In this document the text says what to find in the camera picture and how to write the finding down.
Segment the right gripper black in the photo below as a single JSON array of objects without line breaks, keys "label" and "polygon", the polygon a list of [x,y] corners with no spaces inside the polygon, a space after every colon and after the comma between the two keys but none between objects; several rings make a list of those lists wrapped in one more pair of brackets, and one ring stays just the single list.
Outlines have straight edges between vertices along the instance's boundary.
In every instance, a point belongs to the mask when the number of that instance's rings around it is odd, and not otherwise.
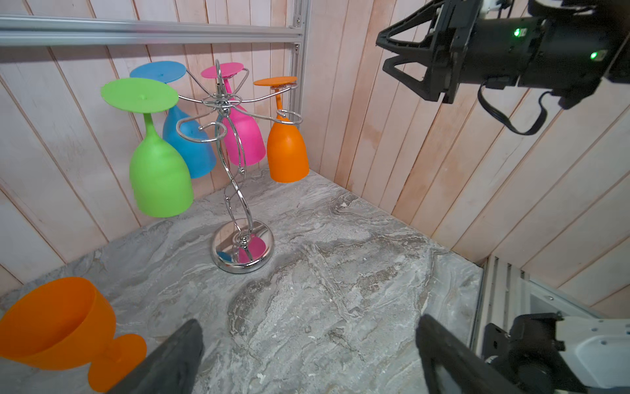
[{"label": "right gripper black", "polygon": [[[453,103],[457,93],[464,58],[473,28],[484,1],[429,1],[412,15],[385,28],[377,35],[382,49],[421,49],[421,43],[394,39],[394,36],[431,22],[431,53],[419,51],[399,54],[385,60],[382,69],[408,87],[421,99]],[[417,63],[427,68],[422,80],[399,70],[397,66]]]}]

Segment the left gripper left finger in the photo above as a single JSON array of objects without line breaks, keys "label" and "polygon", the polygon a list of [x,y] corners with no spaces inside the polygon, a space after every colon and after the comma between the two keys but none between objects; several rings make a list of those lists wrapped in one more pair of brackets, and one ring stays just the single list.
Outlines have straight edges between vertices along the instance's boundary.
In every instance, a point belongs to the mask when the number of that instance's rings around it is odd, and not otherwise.
[{"label": "left gripper left finger", "polygon": [[191,319],[109,392],[192,393],[203,354],[203,329]]}]

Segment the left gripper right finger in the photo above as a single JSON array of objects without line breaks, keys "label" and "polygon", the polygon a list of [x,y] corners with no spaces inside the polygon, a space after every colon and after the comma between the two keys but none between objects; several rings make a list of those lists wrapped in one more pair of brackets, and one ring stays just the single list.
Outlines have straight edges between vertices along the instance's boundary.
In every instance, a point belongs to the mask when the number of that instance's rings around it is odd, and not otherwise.
[{"label": "left gripper right finger", "polygon": [[431,315],[416,328],[416,346],[431,393],[519,393]]}]

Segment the orange wine glass front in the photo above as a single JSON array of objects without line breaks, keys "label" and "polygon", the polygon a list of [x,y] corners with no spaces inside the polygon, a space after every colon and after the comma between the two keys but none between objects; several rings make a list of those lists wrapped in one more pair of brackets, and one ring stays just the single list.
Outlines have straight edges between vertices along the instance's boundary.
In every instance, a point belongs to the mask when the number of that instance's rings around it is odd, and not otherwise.
[{"label": "orange wine glass front", "polygon": [[120,337],[104,295],[83,277],[64,277],[22,297],[1,319],[1,357],[37,369],[88,364],[88,382],[105,393],[147,356],[144,338]]}]

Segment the green plastic wine glass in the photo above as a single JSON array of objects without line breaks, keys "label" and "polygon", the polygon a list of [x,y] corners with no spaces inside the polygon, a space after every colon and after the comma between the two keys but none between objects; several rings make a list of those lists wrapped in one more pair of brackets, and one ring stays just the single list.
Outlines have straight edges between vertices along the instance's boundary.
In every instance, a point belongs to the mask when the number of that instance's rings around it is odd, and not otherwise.
[{"label": "green plastic wine glass", "polygon": [[152,115],[178,104],[169,85],[144,78],[123,78],[104,85],[103,100],[113,108],[144,117],[145,138],[135,149],[129,178],[138,209],[153,218],[184,213],[194,201],[189,169],[179,152],[156,131]]}]

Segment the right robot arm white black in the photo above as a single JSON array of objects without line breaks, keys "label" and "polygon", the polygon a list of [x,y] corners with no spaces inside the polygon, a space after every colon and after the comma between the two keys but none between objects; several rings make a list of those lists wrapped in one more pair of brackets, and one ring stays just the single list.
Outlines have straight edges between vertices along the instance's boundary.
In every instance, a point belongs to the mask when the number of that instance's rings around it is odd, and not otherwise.
[{"label": "right robot arm white black", "polygon": [[580,278],[629,239],[629,97],[593,91],[623,37],[597,15],[484,20],[478,1],[432,1],[383,30],[384,70],[426,100],[450,103],[457,85],[528,85],[559,97],[527,131],[508,119],[458,136],[413,215],[468,257],[493,251],[553,286],[612,296]]}]

